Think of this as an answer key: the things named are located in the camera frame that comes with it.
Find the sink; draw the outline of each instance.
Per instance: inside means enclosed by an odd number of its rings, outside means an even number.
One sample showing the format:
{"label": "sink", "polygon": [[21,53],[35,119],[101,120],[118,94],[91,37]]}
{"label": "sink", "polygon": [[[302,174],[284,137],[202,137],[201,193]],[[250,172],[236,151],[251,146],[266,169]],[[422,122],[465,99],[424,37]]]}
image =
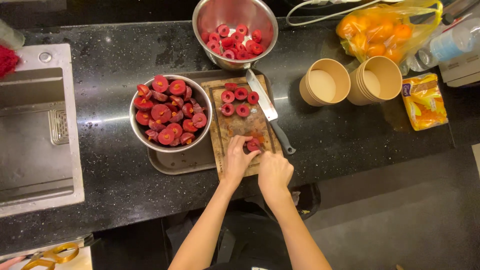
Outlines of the sink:
{"label": "sink", "polygon": [[0,79],[0,217],[84,201],[70,45],[17,55]]}

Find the kitchen counter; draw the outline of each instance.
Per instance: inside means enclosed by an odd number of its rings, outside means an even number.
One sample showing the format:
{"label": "kitchen counter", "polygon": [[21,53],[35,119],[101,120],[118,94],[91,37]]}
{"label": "kitchen counter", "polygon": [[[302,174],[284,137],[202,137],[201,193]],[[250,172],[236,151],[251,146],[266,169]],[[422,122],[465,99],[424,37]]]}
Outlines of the kitchen counter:
{"label": "kitchen counter", "polygon": [[[401,97],[362,107],[347,100],[322,108],[307,105],[298,85],[313,62],[333,58],[349,70],[358,63],[340,48],[337,21],[293,29],[284,21],[278,19],[275,48],[255,68],[270,80],[279,125],[297,149],[288,156],[295,166],[291,186],[454,147],[449,125],[413,131]],[[158,172],[128,116],[136,85],[153,75],[217,69],[194,37],[191,22],[55,27],[24,34],[25,45],[72,47],[85,202],[1,218],[0,254],[207,204],[218,182],[216,170],[176,176]],[[255,178],[244,179],[234,198],[259,194]]]}

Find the cutting board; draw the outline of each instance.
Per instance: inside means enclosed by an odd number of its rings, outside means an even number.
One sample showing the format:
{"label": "cutting board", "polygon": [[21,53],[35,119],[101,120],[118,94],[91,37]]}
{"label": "cutting board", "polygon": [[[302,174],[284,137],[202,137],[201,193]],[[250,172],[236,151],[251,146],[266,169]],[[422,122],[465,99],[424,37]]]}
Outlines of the cutting board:
{"label": "cutting board", "polygon": [[[260,84],[264,91],[268,94],[265,78],[263,75],[257,75]],[[216,169],[218,172],[218,178],[223,176],[223,164],[225,154],[228,149],[228,143],[230,138],[235,135],[253,136],[257,138],[263,148],[272,153],[282,153],[282,147],[278,138],[276,137],[272,127],[265,118],[265,115],[258,104],[250,104],[247,99],[232,102],[236,108],[240,104],[245,104],[250,109],[250,115],[248,117],[241,117],[237,113],[233,113],[230,116],[225,116],[220,111],[220,107],[224,104],[221,95],[225,91],[225,83],[236,83],[239,87],[243,87],[250,93],[252,89],[247,83],[245,77],[233,78],[227,80],[218,80],[201,83],[202,88],[207,93],[213,108],[213,119],[210,125],[210,137],[212,138],[213,151],[216,160]],[[258,167],[260,165],[260,155],[256,156],[245,171],[244,176],[250,176],[258,174]]]}

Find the stainless steel bowl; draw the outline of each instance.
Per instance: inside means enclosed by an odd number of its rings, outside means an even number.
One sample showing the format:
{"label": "stainless steel bowl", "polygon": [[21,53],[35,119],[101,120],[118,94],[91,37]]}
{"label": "stainless steel bowl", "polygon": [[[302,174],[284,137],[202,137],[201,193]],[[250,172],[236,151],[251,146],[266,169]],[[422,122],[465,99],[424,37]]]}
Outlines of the stainless steel bowl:
{"label": "stainless steel bowl", "polygon": [[[210,102],[210,99],[208,98],[203,88],[200,85],[198,85],[196,82],[192,81],[191,79],[183,76],[178,76],[178,75],[163,75],[163,76],[168,80],[169,83],[171,83],[174,80],[184,81],[188,86],[192,88],[192,98],[197,100],[200,106],[205,107],[204,114],[208,117],[208,120],[207,120],[207,124],[204,127],[198,129],[199,131],[201,131],[200,135],[197,136],[199,134],[197,131],[195,132],[195,135],[197,137],[191,144],[183,145],[183,146],[175,146],[175,147],[160,146],[149,141],[147,135],[145,134],[145,131],[150,128],[148,126],[140,125],[135,119],[135,115],[137,114],[137,109],[133,105],[133,100],[138,97],[138,92],[135,92],[132,98],[132,102],[130,103],[130,125],[132,126],[133,132],[135,133],[135,135],[137,135],[138,139],[140,139],[140,141],[144,145],[150,147],[151,149],[164,152],[164,153],[182,152],[184,150],[187,150],[197,145],[209,132],[210,123],[212,122],[212,103]],[[151,78],[148,82],[146,82],[145,85],[148,87],[151,87],[152,82],[153,82],[153,78]]]}
{"label": "stainless steel bowl", "polygon": [[[260,0],[201,0],[193,11],[193,31],[202,45],[208,58],[217,66],[226,70],[245,70],[272,50],[278,37],[278,24],[270,8]],[[213,33],[217,26],[226,24],[230,34],[235,32],[237,25],[248,27],[246,39],[252,38],[252,32],[259,29],[262,32],[260,44],[266,50],[254,59],[232,60],[214,53],[202,41],[202,33]]]}

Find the snack package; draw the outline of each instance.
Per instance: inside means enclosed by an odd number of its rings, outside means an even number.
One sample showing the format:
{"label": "snack package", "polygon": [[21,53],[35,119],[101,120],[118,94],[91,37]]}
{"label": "snack package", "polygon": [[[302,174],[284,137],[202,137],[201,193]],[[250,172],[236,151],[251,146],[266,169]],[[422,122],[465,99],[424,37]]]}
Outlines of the snack package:
{"label": "snack package", "polygon": [[448,123],[437,74],[427,73],[403,80],[402,96],[414,130]]}
{"label": "snack package", "polygon": [[[414,55],[442,20],[443,6],[437,0],[405,0],[393,5],[376,4],[345,16],[336,27],[347,54],[360,62],[386,56],[400,65]],[[410,18],[431,17],[422,24]]]}

